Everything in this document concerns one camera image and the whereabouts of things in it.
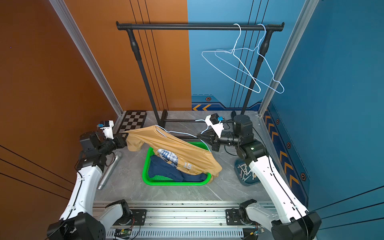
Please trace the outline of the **yellow printed t-shirt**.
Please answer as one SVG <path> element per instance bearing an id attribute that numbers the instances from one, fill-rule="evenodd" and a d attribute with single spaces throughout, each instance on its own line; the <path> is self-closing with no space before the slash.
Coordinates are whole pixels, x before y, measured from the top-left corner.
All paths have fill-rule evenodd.
<path id="1" fill-rule="evenodd" d="M 209 150 L 185 142 L 157 125 L 125 133 L 128 134 L 126 142 L 129 151 L 139 151 L 144 143 L 153 148 L 157 156 L 160 149 L 170 151 L 178 157 L 177 169 L 185 174 L 196 176 L 204 173 L 216 178 L 222 170 Z"/>

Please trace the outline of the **white wire hanger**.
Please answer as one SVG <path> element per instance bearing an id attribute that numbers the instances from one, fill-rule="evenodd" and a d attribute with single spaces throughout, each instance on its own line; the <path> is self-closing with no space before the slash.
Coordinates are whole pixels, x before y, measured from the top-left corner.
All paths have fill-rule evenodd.
<path id="1" fill-rule="evenodd" d="M 187 141 L 199 142 L 197 135 L 207 129 L 207 124 L 203 120 L 167 120 L 161 121 L 160 126 L 171 135 Z"/>
<path id="2" fill-rule="evenodd" d="M 233 44 L 233 47 L 230 50 L 217 49 L 217 50 L 202 51 L 201 52 L 201 56 L 211 67 L 213 67 L 215 70 L 217 70 L 220 74 L 224 75 L 229 80 L 233 81 L 235 83 L 235 85 L 238 85 L 239 87 L 243 87 L 244 89 L 250 90 L 251 93 L 259 94 L 259 93 L 261 93 L 262 89 L 261 89 L 261 87 L 259 85 L 259 81 L 258 81 L 257 77 L 253 77 L 253 75 L 251 74 L 249 68 L 241 60 L 241 57 L 238 57 L 236 55 L 236 51 L 241 51 L 241 50 L 246 50 L 247 52 L 253 52 L 254 53 L 256 51 L 256 49 L 258 48 L 258 46 L 256 46 L 254 49 L 238 48 L 237 45 L 238 45 L 238 42 L 239 42 L 239 40 L 240 40 L 240 38 L 242 36 L 242 30 L 243 29 L 237 23 L 233 24 L 233 26 L 235 27 L 235 30 L 239 31 L 239 34 L 238 34 L 238 36 L 237 36 L 237 38 L 235 40 L 235 43 Z M 230 67 L 233 67 L 235 70 L 245 74 L 246 76 L 251 77 L 251 83 L 255 84 L 255 86 L 257 88 L 256 89 L 252 89 L 251 87 L 248 87 L 245 84 L 237 81 L 236 77 L 233 78 L 230 75 L 228 75 L 227 73 L 225 73 L 222 69 L 217 67 L 215 64 L 213 64 L 207 58 L 207 56 L 209 54 L 214 55 L 216 58 L 218 58 L 219 60 L 221 60 L 225 64 L 229 65 Z"/>

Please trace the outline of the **pale green clothespin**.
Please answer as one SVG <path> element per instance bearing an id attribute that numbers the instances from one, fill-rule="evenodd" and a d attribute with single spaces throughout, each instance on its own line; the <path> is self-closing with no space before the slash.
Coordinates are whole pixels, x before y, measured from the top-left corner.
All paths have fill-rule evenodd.
<path id="1" fill-rule="evenodd" d="M 248 170 L 247 170 L 247 165 L 246 164 L 239 165 L 238 169 L 241 170 L 242 173 L 248 174 Z"/>

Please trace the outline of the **navy blue t-shirt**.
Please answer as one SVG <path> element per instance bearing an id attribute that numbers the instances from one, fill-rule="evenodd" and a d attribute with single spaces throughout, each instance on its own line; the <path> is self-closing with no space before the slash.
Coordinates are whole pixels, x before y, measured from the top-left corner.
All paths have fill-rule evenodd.
<path id="1" fill-rule="evenodd" d="M 160 157 L 153 155 L 150 157 L 150 166 L 148 176 L 154 178 L 156 176 L 166 177 L 174 182 L 203 182 L 207 179 L 207 175 L 202 173 L 199 175 L 189 175 L 179 171 L 176 167 L 166 163 Z"/>

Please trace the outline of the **light blue hanger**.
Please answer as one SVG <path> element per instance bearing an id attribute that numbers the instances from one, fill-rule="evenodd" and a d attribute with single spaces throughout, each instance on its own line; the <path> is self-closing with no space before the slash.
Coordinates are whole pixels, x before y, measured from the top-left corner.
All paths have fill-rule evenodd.
<path id="1" fill-rule="evenodd" d="M 230 50 L 217 49 L 217 50 L 213 50 L 213 51 L 203 51 L 201 53 L 201 56 L 204 58 L 204 60 L 209 65 L 211 65 L 220 74 L 224 75 L 227 79 L 229 79 L 232 82 L 234 82 L 235 85 L 238 85 L 238 86 L 240 86 L 240 87 L 242 87 L 244 89 L 247 89 L 251 93 L 257 93 L 257 94 L 261 93 L 261 91 L 262 91 L 261 85 L 263 85 L 263 86 L 267 87 L 269 90 L 272 90 L 273 92 L 275 92 L 277 94 L 283 94 L 285 92 L 285 87 L 279 81 L 276 80 L 275 72 L 272 70 L 272 68 L 271 68 L 271 66 L 270 66 L 270 64 L 269 64 L 269 62 L 268 62 L 268 60 L 266 58 L 266 53 L 268 52 L 268 48 L 269 48 L 269 45 L 270 45 L 270 40 L 272 38 L 273 33 L 274 32 L 281 32 L 281 31 L 283 31 L 283 29 L 285 27 L 285 23 L 281 23 L 279 25 L 276 25 L 276 24 L 264 25 L 262 23 L 257 24 L 256 26 L 261 28 L 261 31 L 263 32 L 263 35 L 262 35 L 261 39 L 258 40 L 258 42 L 255 45 L 255 47 L 252 48 L 252 49 L 251 48 L 245 48 L 245 47 L 242 47 L 242 48 L 238 48 L 237 47 L 238 41 L 240 40 L 240 37 L 243 35 L 243 31 L 245 30 L 245 27 L 244 26 L 242 27 L 240 24 L 237 24 L 237 23 L 235 23 L 234 26 L 238 28 L 239 34 L 238 34 L 238 37 L 235 40 L 235 43 L 234 43 L 233 47 Z M 257 54 L 258 62 L 261 65 L 263 63 L 267 64 L 267 67 L 268 67 L 268 69 L 269 69 L 269 71 L 270 71 L 270 73 L 272 75 L 272 82 L 277 83 L 278 87 L 280 87 L 281 90 L 278 91 L 278 90 L 274 89 L 272 86 L 270 86 L 270 85 L 266 84 L 265 82 L 259 80 L 258 77 L 257 77 L 258 76 L 258 70 L 255 70 L 254 73 L 251 74 L 249 67 L 247 67 L 245 62 L 242 61 L 242 58 L 237 56 L 237 51 L 246 51 L 246 52 L 251 52 L 251 53 Z M 222 62 L 226 63 L 227 65 L 229 65 L 231 67 L 233 67 L 235 70 L 240 71 L 241 73 L 245 74 L 246 76 L 250 77 L 252 79 L 251 83 L 254 86 L 256 86 L 257 89 L 255 90 L 254 87 L 246 86 L 245 84 L 243 84 L 243 83 L 237 81 L 236 79 L 232 78 L 231 76 L 227 75 L 224 71 L 222 71 L 220 68 L 218 68 L 213 63 L 211 63 L 205 57 L 205 54 L 208 54 L 208 53 L 214 54 L 214 56 L 216 58 L 218 58 L 219 60 L 221 60 Z M 220 54 L 226 54 L 226 55 L 232 56 L 233 58 L 235 58 L 235 60 L 237 60 L 237 62 L 240 65 L 238 67 L 235 66 L 234 64 L 232 64 L 229 61 L 227 61 L 224 58 L 222 58 L 220 56 Z"/>

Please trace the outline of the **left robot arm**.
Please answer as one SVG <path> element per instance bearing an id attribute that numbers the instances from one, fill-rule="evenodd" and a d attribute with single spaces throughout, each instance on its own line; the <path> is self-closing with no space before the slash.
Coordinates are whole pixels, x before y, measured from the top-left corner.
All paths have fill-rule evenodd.
<path id="1" fill-rule="evenodd" d="M 106 206 L 99 218 L 93 216 L 93 204 L 107 156 L 126 146 L 126 134 L 104 138 L 99 132 L 80 136 L 83 150 L 75 165 L 76 184 L 65 211 L 58 222 L 49 225 L 48 240 L 104 240 L 114 224 L 125 226 L 133 219 L 125 200 Z"/>

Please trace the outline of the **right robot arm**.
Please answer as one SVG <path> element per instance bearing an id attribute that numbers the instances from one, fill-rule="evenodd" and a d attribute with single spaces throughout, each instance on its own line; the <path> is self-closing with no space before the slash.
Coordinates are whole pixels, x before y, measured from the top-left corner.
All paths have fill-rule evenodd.
<path id="1" fill-rule="evenodd" d="M 225 130 L 226 121 L 218 114 L 205 118 L 207 129 L 198 139 L 209 142 L 213 151 L 220 146 L 235 147 L 237 155 L 265 188 L 276 211 L 272 212 L 255 200 L 241 204 L 239 212 L 246 224 L 257 223 L 270 231 L 275 240 L 315 240 L 322 220 L 316 212 L 308 211 L 294 195 L 274 165 L 262 139 L 255 139 L 253 123 L 246 115 L 230 120 L 232 130 Z"/>

